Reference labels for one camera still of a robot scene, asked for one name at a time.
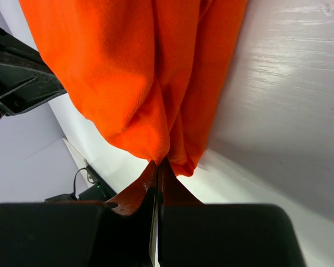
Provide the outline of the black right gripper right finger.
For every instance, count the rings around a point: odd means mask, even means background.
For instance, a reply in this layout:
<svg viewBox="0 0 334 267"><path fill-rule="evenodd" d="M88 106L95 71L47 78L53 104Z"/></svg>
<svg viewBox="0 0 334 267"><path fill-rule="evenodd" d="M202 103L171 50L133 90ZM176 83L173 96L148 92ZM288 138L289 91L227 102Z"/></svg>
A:
<svg viewBox="0 0 334 267"><path fill-rule="evenodd" d="M305 266L292 222L273 204L204 204L158 167L161 266Z"/></svg>

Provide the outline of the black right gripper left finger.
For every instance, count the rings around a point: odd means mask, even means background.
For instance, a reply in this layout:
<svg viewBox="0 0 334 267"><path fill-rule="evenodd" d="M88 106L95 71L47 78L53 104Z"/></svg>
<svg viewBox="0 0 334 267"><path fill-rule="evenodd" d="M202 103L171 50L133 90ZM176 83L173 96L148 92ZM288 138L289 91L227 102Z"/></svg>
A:
<svg viewBox="0 0 334 267"><path fill-rule="evenodd" d="M152 266L157 170L107 202L0 204L0 266Z"/></svg>

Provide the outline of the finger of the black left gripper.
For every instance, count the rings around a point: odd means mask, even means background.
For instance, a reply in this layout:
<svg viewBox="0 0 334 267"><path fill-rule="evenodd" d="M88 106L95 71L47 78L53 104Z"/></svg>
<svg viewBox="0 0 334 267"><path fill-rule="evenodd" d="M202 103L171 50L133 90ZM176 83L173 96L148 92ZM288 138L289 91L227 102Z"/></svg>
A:
<svg viewBox="0 0 334 267"><path fill-rule="evenodd" d="M3 28L0 28L0 63L38 65L38 68L47 68L36 50L13 37Z"/></svg>
<svg viewBox="0 0 334 267"><path fill-rule="evenodd" d="M64 95L66 90L33 49L0 49L0 120Z"/></svg>

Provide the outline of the orange t shirt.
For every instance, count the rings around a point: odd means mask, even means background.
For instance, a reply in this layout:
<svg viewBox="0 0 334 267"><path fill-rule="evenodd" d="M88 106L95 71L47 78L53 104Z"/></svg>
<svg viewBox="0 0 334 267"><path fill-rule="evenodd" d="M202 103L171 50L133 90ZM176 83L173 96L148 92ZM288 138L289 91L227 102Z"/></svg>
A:
<svg viewBox="0 0 334 267"><path fill-rule="evenodd" d="M247 1L20 1L34 42L111 145L191 176Z"/></svg>

